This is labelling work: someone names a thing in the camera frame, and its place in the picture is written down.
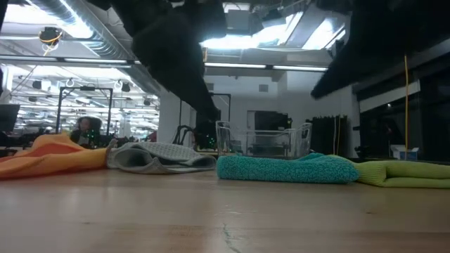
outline green cloth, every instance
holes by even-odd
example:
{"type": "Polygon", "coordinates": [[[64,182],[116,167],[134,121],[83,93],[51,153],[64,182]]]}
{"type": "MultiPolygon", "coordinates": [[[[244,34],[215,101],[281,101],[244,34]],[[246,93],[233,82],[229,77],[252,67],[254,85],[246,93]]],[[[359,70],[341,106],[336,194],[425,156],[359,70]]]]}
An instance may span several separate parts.
{"type": "Polygon", "coordinates": [[[352,163],[318,153],[298,160],[222,156],[217,160],[220,179],[291,183],[350,183],[358,178],[352,163]]]}
{"type": "Polygon", "coordinates": [[[358,182],[380,187],[450,189],[450,166],[400,160],[355,163],[358,182]]]}

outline crack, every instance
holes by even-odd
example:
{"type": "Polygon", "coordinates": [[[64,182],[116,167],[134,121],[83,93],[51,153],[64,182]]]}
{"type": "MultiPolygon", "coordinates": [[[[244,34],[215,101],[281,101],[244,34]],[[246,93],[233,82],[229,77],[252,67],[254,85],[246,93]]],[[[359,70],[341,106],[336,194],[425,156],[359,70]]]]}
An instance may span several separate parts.
{"type": "Polygon", "coordinates": [[[234,253],[242,253],[239,249],[236,249],[236,247],[233,246],[233,243],[231,242],[231,240],[234,239],[234,237],[231,236],[230,232],[228,231],[228,229],[226,228],[226,224],[224,223],[224,228],[222,229],[222,232],[225,235],[225,243],[226,246],[228,246],[228,248],[233,251],[234,253]]]}

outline desk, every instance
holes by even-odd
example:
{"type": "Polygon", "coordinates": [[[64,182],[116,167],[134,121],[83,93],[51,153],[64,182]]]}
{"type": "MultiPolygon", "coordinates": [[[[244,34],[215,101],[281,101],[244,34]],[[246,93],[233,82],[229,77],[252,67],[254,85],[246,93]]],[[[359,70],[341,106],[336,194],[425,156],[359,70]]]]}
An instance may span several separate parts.
{"type": "Polygon", "coordinates": [[[450,191],[105,170],[0,182],[0,252],[449,252],[450,191]]]}

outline metal frame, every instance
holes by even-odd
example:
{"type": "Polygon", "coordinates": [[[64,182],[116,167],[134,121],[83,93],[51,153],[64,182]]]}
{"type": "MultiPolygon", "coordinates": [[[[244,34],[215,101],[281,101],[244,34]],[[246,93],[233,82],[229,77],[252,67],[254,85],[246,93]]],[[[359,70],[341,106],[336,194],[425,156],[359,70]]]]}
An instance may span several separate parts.
{"type": "MultiPolygon", "coordinates": [[[[227,96],[228,97],[228,122],[230,122],[231,118],[231,94],[228,93],[214,93],[210,92],[211,96],[227,96]]],[[[181,110],[182,110],[183,101],[180,99],[180,111],[179,111],[179,118],[178,118],[178,125],[181,126],[181,110]]]]}
{"type": "Polygon", "coordinates": [[[95,90],[103,90],[103,91],[109,91],[110,92],[110,99],[109,99],[109,108],[108,108],[108,125],[106,127],[106,134],[108,135],[110,133],[110,123],[111,123],[111,107],[113,106],[113,89],[112,88],[96,88],[96,87],[90,87],[90,86],[82,86],[82,87],[60,87],[59,88],[59,100],[58,100],[58,114],[56,115],[56,127],[55,132],[59,134],[59,125],[60,125],[60,118],[61,118],[61,105],[63,104],[63,99],[67,96],[63,94],[64,90],[76,90],[79,89],[80,91],[95,91],[95,90]]]}

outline gray cloth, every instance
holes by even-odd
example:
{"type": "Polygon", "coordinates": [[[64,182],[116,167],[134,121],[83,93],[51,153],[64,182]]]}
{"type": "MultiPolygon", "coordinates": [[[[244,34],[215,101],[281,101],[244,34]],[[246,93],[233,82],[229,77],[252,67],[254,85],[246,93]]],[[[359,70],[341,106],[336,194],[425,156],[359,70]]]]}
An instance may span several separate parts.
{"type": "Polygon", "coordinates": [[[216,159],[169,143],[125,143],[107,156],[110,169],[140,174],[180,174],[215,169],[216,159]]]}

